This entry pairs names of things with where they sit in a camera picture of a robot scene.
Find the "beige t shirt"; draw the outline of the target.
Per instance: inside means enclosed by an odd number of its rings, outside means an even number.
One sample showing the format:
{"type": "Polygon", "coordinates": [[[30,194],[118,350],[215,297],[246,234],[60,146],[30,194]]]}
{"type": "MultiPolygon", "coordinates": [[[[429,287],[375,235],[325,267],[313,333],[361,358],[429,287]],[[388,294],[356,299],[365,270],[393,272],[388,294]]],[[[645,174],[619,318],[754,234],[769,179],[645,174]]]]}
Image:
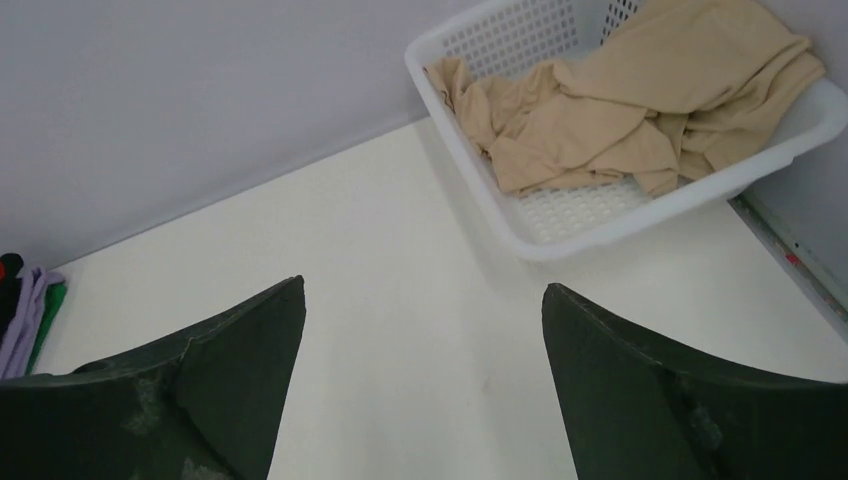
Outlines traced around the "beige t shirt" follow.
{"type": "Polygon", "coordinates": [[[809,38],[754,1],[648,1],[578,61],[474,79],[445,57],[426,75],[507,194],[631,176],[653,197],[763,149],[825,74],[809,38]]]}

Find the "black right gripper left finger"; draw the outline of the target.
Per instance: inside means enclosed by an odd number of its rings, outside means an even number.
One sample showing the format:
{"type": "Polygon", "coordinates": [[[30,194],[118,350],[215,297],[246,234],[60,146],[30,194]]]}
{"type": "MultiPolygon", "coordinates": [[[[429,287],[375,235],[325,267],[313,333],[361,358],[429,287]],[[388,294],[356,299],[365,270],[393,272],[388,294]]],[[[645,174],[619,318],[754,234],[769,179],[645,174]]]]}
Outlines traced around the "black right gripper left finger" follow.
{"type": "Polygon", "coordinates": [[[1,384],[5,479],[264,479],[306,319],[304,280],[64,375],[1,384]]]}

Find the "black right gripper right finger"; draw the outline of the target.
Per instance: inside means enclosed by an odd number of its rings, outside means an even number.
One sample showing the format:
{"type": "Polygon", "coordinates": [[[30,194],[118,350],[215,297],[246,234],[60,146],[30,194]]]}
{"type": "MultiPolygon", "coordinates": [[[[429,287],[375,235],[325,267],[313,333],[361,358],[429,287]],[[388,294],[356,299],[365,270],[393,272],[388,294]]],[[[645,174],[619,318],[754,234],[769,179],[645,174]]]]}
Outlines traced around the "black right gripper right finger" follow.
{"type": "Polygon", "coordinates": [[[542,330],[582,479],[843,479],[847,387],[729,361],[548,285],[542,330]]]}

